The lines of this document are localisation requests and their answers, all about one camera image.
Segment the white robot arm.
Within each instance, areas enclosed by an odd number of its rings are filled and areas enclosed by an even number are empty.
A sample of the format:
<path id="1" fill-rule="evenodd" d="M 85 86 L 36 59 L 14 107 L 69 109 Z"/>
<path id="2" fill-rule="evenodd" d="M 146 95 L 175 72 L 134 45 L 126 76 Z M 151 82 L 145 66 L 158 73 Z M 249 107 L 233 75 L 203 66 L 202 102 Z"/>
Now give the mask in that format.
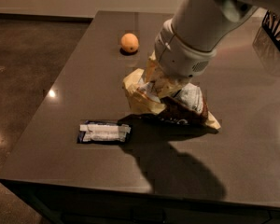
<path id="1" fill-rule="evenodd" d="M 202 74 L 220 40 L 260 7 L 280 16 L 280 0 L 183 0 L 156 37 L 149 91 L 166 97 Z"/>

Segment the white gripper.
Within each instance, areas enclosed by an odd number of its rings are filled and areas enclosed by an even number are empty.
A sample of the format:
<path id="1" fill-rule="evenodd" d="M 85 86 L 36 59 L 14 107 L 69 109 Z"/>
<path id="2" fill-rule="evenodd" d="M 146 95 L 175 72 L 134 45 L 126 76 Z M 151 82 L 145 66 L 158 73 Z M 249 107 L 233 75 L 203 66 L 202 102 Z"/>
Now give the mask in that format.
<path id="1" fill-rule="evenodd" d="M 155 39 L 154 50 L 147 59 L 145 81 L 152 81 L 159 98 L 181 90 L 190 82 L 189 78 L 178 77 L 201 75 L 217 54 L 215 49 L 205 52 L 185 45 L 174 33 L 171 20 L 163 24 Z"/>

